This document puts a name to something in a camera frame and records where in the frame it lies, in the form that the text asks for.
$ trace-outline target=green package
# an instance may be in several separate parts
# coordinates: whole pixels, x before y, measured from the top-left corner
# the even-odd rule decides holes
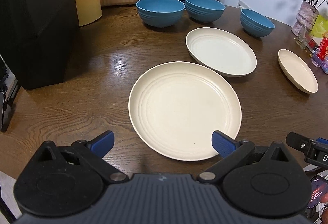
[[[326,20],[323,16],[318,15],[310,34],[313,35],[313,37],[323,38],[327,31],[328,20]]]

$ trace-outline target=white plate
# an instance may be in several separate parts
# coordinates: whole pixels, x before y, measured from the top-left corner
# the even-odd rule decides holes
[[[140,138],[158,153],[183,161],[217,155],[215,130],[235,139],[241,106],[219,74],[189,62],[151,68],[136,81],[129,97],[129,116]]]
[[[192,57],[227,77],[241,77],[254,71],[256,56],[239,37],[216,28],[198,28],[186,36]]]
[[[287,78],[301,91],[316,93],[318,82],[308,65],[287,49],[278,51],[278,61]]]

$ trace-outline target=wooden table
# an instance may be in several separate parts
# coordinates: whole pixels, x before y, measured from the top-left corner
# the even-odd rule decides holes
[[[285,140],[290,131],[316,138],[328,129],[328,75],[316,69],[309,52],[295,43],[291,28],[273,21],[275,30],[254,38],[242,29],[239,9],[227,7],[210,24],[196,23],[187,13],[174,26],[145,26],[135,7],[104,8],[97,22],[80,29],[64,83],[25,91],[17,98],[14,116],[6,133],[0,134],[0,170],[16,178],[45,140],[69,145],[91,140],[105,130],[115,133],[115,146],[105,159],[132,173],[193,173],[214,164],[219,157],[199,162],[166,158],[150,149],[132,128],[128,114],[130,90],[148,69],[169,61],[194,62],[185,45],[187,33],[211,26],[244,40],[257,57],[257,68],[241,78],[227,78],[242,107],[238,139],[269,145]],[[280,69],[278,50],[299,55],[314,72],[316,94],[305,94],[289,82]],[[304,157],[292,150],[302,164]]]

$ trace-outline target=wall outlet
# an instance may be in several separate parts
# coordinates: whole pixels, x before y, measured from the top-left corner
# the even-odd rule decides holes
[[[247,6],[244,2],[242,2],[241,0],[239,0],[238,2],[238,7],[240,9],[243,9],[243,8],[247,8],[247,9],[251,9],[249,6]]]

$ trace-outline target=blue bowl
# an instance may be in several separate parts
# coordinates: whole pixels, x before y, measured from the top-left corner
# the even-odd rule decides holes
[[[185,5],[179,0],[139,0],[136,6],[145,23],[159,28],[178,22],[185,9]]]
[[[213,22],[221,17],[225,5],[217,0],[185,0],[190,17],[200,22]]]
[[[241,10],[240,22],[244,29],[255,37],[267,36],[275,28],[273,22],[267,17],[246,8]]]

